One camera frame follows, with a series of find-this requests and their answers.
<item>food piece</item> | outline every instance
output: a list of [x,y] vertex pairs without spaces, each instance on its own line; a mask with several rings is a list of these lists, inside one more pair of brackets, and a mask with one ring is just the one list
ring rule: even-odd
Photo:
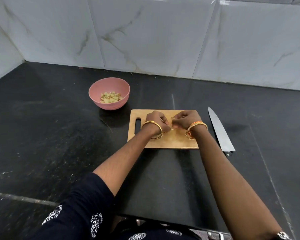
[[115,103],[122,99],[123,99],[123,97],[121,97],[121,94],[116,93],[115,91],[110,92],[110,93],[104,92],[104,93],[101,93],[100,103],[105,103],[105,104]]

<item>person's left hand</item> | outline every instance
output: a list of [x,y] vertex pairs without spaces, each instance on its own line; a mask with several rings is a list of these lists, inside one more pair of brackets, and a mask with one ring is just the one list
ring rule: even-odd
[[[149,120],[155,121],[156,123],[158,123],[158,125],[160,125],[163,132],[169,132],[171,130],[167,118],[164,116],[163,113],[161,113],[159,111],[155,110],[152,113],[148,113],[147,118],[145,120],[146,121],[149,121]],[[152,136],[159,135],[161,133],[159,127],[156,124],[147,123],[144,125],[143,128],[146,128],[146,127],[151,128]]]

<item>knife blade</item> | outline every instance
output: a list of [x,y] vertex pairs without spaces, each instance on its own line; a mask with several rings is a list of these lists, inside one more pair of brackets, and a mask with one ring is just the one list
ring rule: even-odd
[[218,138],[221,150],[223,152],[235,152],[235,148],[233,147],[230,138],[224,129],[221,121],[219,120],[218,116],[216,115],[213,110],[208,107],[209,116],[211,119],[211,123],[213,125],[214,131],[216,133],[216,136]]

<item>cutting board handle hole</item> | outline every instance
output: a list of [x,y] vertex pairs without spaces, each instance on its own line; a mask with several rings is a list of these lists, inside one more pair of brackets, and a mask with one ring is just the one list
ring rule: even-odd
[[140,118],[136,118],[136,125],[134,126],[134,134],[136,135],[141,128],[141,119]]

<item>gold bangle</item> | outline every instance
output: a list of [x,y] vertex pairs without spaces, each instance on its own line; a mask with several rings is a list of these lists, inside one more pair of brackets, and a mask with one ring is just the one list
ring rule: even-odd
[[163,130],[161,129],[161,126],[160,126],[156,121],[148,120],[148,121],[146,121],[146,122],[143,123],[141,129],[142,129],[143,126],[144,126],[145,124],[147,124],[147,123],[152,123],[152,124],[155,124],[155,125],[157,125],[157,126],[159,127],[159,129],[160,129],[160,131],[161,131],[161,135],[160,135],[159,137],[157,137],[157,138],[151,138],[151,140],[159,140],[159,139],[164,135],[164,132],[163,132]]
[[195,125],[205,125],[205,127],[208,129],[208,126],[207,126],[205,123],[203,123],[202,121],[197,121],[197,122],[192,123],[192,124],[189,126],[189,128],[187,129],[187,132],[185,133],[185,136],[186,136],[189,140],[194,140],[194,138],[193,138],[192,135],[191,135],[190,129],[191,129],[192,127],[194,127]]

